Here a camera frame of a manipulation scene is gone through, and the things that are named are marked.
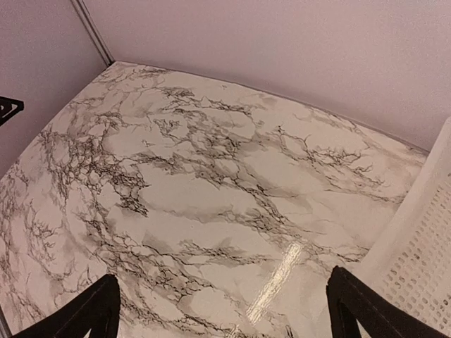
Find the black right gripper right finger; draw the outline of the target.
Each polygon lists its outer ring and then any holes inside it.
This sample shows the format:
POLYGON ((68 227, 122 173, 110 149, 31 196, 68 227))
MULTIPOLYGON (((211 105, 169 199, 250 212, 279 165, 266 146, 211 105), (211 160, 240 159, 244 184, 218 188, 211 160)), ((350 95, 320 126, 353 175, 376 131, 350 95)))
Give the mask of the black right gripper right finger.
POLYGON ((396 308, 345 268, 335 266, 326 285, 333 337, 444 337, 396 308))

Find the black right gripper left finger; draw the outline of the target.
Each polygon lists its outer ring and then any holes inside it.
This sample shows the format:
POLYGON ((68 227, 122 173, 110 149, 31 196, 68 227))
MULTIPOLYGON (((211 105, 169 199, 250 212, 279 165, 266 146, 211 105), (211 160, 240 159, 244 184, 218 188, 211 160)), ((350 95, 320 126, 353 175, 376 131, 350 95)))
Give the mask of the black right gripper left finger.
POLYGON ((120 309, 118 280, 105 274, 61 309, 14 336, 116 338, 120 309))

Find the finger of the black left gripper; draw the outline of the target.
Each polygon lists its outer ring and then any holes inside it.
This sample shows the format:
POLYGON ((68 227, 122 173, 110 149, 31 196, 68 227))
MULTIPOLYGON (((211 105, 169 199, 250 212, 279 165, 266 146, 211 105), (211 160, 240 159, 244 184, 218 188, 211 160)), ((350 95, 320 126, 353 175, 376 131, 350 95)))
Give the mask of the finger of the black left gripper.
POLYGON ((13 116, 24 110, 24 102, 17 99, 0 97, 1 116, 0 125, 7 123, 13 116))

